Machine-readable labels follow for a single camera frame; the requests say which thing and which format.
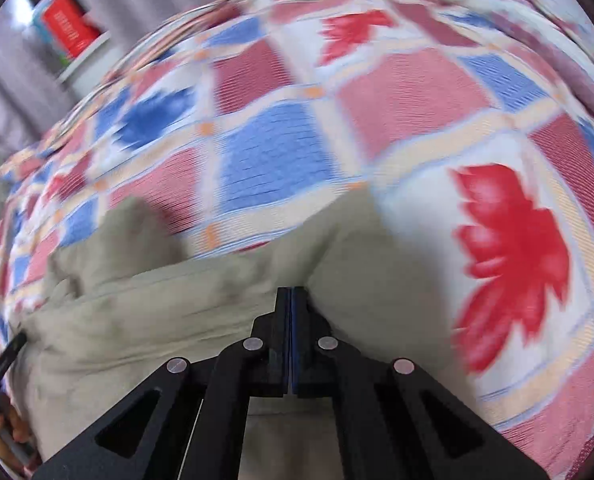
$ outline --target blue square pattern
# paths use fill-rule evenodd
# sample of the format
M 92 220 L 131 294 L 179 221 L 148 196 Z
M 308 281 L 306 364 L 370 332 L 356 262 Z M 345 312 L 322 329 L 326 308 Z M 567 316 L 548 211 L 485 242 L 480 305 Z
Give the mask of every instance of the blue square pattern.
M 10 188 L 9 196 L 13 196 L 17 191 L 21 189 L 21 185 L 23 184 L 22 181 L 15 182 L 13 186 Z
M 97 199 L 85 202 L 66 218 L 66 234 L 59 244 L 61 247 L 76 244 L 88 238 L 96 230 Z
M 507 112 L 522 110 L 530 103 L 548 95 L 534 81 L 495 54 L 459 59 L 490 87 Z
M 265 205 L 334 177 L 315 121 L 302 104 L 279 104 L 225 140 L 223 212 Z
M 10 184 L 14 184 L 16 182 L 16 176 L 14 176 L 14 171 L 8 171 L 5 175 L 1 177 L 1 180 L 3 180 L 4 182 L 9 182 Z
M 163 51 L 161 54 L 157 56 L 156 61 L 163 61 L 168 59 L 169 57 L 173 56 L 176 52 L 176 48 L 174 46 L 170 47 L 168 50 Z
M 259 18 L 250 18 L 243 22 L 235 23 L 232 27 L 215 34 L 206 43 L 208 46 L 232 45 L 249 43 L 262 36 Z
M 467 25 L 472 25 L 473 27 L 499 30 L 493 22 L 483 17 L 481 14 L 477 14 L 476 12 L 469 12 L 463 16 L 455 16 L 454 14 L 444 14 L 444 16 L 447 16 L 453 22 L 465 23 Z
M 43 168 L 41 168 L 37 173 L 35 173 L 34 177 L 32 178 L 33 184 L 45 184 L 48 182 L 52 174 L 53 167 L 56 166 L 56 163 L 49 162 Z
M 26 278 L 26 270 L 30 264 L 30 256 L 19 256 L 13 263 L 13 288 L 15 290 Z
M 130 97 L 130 87 L 126 86 L 119 95 L 96 114 L 96 125 L 94 127 L 94 140 L 99 140 L 104 136 L 110 127 L 119 119 L 123 105 L 128 102 Z
M 0 336 L 1 341 L 4 344 L 8 344 L 8 324 L 5 322 L 4 317 L 0 314 Z
M 9 240 L 15 240 L 17 235 L 21 232 L 22 227 L 24 226 L 24 216 L 21 214 L 19 209 L 15 209 L 12 214 L 12 219 L 10 221 L 10 236 L 8 237 Z

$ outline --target patterned quilt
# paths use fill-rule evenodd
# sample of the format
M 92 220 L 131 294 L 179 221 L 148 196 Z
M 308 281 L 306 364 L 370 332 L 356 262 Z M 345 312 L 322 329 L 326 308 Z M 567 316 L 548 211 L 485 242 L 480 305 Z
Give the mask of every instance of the patterned quilt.
M 594 46 L 539 1 L 221 0 L 170 19 L 1 168 L 0 351 L 42 306 L 49 254 L 128 195 L 207 257 L 368 185 L 442 291 L 481 413 L 570 476 L 594 445 Z

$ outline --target orange dot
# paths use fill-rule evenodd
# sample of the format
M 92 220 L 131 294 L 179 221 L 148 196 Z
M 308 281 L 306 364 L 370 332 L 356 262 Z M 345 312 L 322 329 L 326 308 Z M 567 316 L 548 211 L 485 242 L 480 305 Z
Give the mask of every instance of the orange dot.
M 366 185 L 365 181 L 360 182 L 348 182 L 346 183 L 346 189 L 350 191 L 351 189 L 360 189 Z
M 514 116 L 512 114 L 506 114 L 506 121 L 508 123 L 508 127 L 512 128 L 513 130 L 517 129 L 517 123 L 514 120 Z
M 219 235 L 215 224 L 209 224 L 203 232 L 204 245 L 207 251 L 216 249 L 219 246 Z
M 204 59 L 208 59 L 208 51 L 205 49 L 198 50 L 194 54 L 195 61 L 203 61 Z
M 566 102 L 566 95 L 562 92 L 561 88 L 557 85 L 552 92 L 552 97 L 558 103 L 565 103 Z
M 102 178 L 100 180 L 97 180 L 94 184 L 93 184 L 94 190 L 97 192 L 102 192 L 105 191 L 106 189 L 108 189 L 108 182 L 106 181 L 106 179 Z
M 199 134 L 202 137 L 211 136 L 215 131 L 215 126 L 213 123 L 201 123 L 199 125 Z
M 321 86 L 309 86 L 304 89 L 304 94 L 307 99 L 319 99 L 323 97 L 324 91 Z

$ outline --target red box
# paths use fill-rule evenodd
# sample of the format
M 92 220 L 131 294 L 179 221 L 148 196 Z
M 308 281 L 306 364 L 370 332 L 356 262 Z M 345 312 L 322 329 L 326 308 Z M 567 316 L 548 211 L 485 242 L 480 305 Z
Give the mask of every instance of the red box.
M 42 21 L 73 58 L 100 35 L 96 27 L 86 23 L 83 12 L 73 0 L 53 0 L 43 12 Z

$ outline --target black mounting bracket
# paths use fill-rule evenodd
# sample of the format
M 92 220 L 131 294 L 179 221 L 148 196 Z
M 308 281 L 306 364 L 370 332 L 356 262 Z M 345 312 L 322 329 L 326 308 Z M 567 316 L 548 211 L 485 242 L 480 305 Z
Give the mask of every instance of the black mounting bracket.
M 546 480 L 416 363 L 332 336 L 304 288 L 218 357 L 163 364 L 42 465 L 35 480 L 235 480 L 250 397 L 331 397 L 348 480 Z

